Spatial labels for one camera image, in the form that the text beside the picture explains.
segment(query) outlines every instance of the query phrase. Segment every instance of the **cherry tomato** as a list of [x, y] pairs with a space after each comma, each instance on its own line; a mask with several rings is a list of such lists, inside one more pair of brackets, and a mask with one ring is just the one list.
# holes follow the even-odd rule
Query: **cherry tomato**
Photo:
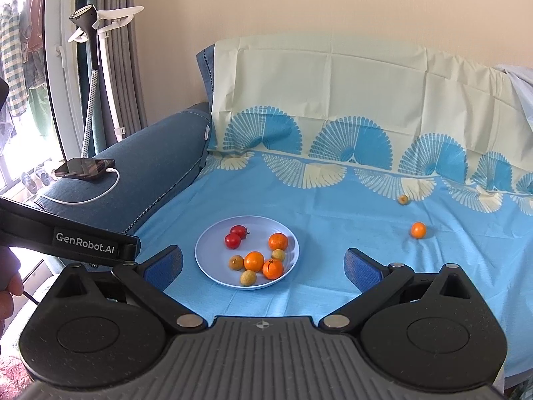
[[241, 239], [246, 239], [246, 235], [248, 234], [248, 230], [246, 230], [246, 227], [244, 227], [244, 225], [234, 225], [231, 228], [230, 233], [235, 233]]
[[230, 248], [230, 250], [234, 250], [241, 244], [241, 238], [235, 233], [230, 233], [224, 238], [224, 243], [228, 248]]
[[411, 236], [416, 239], [422, 239], [427, 232], [426, 225], [423, 222], [415, 222], [411, 227]]
[[249, 271], [259, 272], [263, 263], [265, 263], [265, 258], [259, 251], [252, 251], [244, 257], [244, 269]]
[[285, 251], [289, 246], [289, 239], [283, 233], [274, 233], [268, 239], [268, 246], [271, 250], [283, 250]]
[[278, 279], [283, 275], [283, 263], [270, 259], [263, 264], [263, 275], [268, 279]]

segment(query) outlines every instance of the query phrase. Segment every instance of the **screw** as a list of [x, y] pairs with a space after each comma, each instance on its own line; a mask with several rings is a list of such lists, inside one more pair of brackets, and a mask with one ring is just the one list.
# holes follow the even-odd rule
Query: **screw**
[[350, 319], [342, 314], [331, 314], [324, 317], [324, 324], [328, 328], [343, 328], [350, 324]]
[[176, 323], [182, 328], [196, 328], [200, 326], [204, 320], [197, 314], [184, 314], [183, 316], [178, 317]]

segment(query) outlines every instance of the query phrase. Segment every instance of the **shoe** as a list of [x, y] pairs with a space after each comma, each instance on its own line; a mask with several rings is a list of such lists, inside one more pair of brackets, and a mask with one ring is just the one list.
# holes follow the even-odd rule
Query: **shoe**
[[41, 179], [41, 182], [43, 183], [43, 185], [45, 185], [46, 187], [50, 185], [52, 178], [50, 177], [50, 174], [48, 174], [44, 168], [36, 166], [34, 169], [34, 173], [39, 179]]
[[37, 193], [37, 184], [28, 173], [22, 173], [20, 175], [20, 181], [33, 195]]

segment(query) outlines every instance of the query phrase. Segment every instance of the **white cable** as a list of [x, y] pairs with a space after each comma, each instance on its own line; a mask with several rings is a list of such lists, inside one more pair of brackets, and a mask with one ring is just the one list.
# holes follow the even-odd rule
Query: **white cable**
[[89, 143], [91, 141], [91, 130], [93, 128], [94, 101], [97, 95], [98, 70], [93, 70], [91, 72], [91, 81], [89, 85], [89, 100], [87, 102], [87, 116], [85, 116], [85, 132], [83, 133], [82, 158], [86, 158], [89, 154]]
[[114, 182], [114, 184], [111, 186], [111, 188], [109, 188], [106, 192], [104, 192], [103, 194], [100, 194], [99, 196], [97, 197], [94, 197], [94, 198], [91, 198], [90, 200], [86, 200], [86, 201], [62, 201], [62, 200], [56, 200], [55, 198], [52, 198], [52, 197], [49, 197], [49, 196], [46, 196], [46, 195], [41, 195], [41, 194], [38, 194], [39, 197], [43, 197], [43, 198], [46, 198], [47, 200], [50, 200], [50, 201], [55, 201], [56, 203], [59, 203], [59, 204], [66, 204], [68, 206], [79, 206], [81, 204], [87, 204], [87, 203], [91, 203], [92, 201], [95, 201], [95, 200], [98, 200], [99, 198], [102, 198], [104, 195], [106, 194], [109, 194], [111, 192], [111, 190], [113, 190], [113, 188], [115, 186], [117, 186], [118, 184], [118, 181], [120, 180], [121, 178], [121, 175], [120, 173], [118, 172], [118, 170], [115, 170], [114, 168], [106, 168], [106, 171], [108, 173], [116, 173], [117, 174], [117, 179], [116, 181]]

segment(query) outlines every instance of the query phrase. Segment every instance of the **blue gripper pad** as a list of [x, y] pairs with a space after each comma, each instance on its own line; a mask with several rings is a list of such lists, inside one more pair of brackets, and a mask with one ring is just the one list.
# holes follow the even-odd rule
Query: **blue gripper pad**
[[171, 245], [141, 263], [137, 273], [157, 290], [163, 291], [181, 273], [183, 257], [177, 245]]
[[357, 248], [350, 248], [344, 255], [344, 273], [361, 293], [365, 293], [388, 275], [388, 268]]

